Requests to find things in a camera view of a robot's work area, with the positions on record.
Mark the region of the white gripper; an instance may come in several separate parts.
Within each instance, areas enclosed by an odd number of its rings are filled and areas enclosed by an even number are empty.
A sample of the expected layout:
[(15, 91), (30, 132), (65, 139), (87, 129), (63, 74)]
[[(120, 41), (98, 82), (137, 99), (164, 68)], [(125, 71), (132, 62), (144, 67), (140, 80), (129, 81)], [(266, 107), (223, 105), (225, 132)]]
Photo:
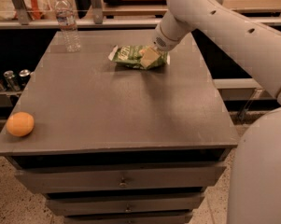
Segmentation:
[[(161, 26), (158, 24), (154, 30), (152, 36), (152, 42), (155, 47), (162, 51), (170, 51), (174, 49), (179, 42), (169, 39), (162, 32)], [(140, 63), (143, 67), (148, 68), (154, 62), (156, 62), (161, 56), (160, 53), (152, 47), (148, 47), (146, 49), (141, 50), (142, 58)]]

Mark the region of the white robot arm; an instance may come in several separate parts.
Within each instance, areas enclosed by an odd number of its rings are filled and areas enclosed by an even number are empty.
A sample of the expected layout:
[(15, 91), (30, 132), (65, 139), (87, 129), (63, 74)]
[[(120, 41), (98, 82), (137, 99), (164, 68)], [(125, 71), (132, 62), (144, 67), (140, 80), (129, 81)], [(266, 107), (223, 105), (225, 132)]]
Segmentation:
[[(281, 104), (281, 32), (216, 0), (166, 0), (152, 45), (174, 49), (203, 32)], [(243, 134), (230, 175), (227, 224), (281, 224), (281, 106)]]

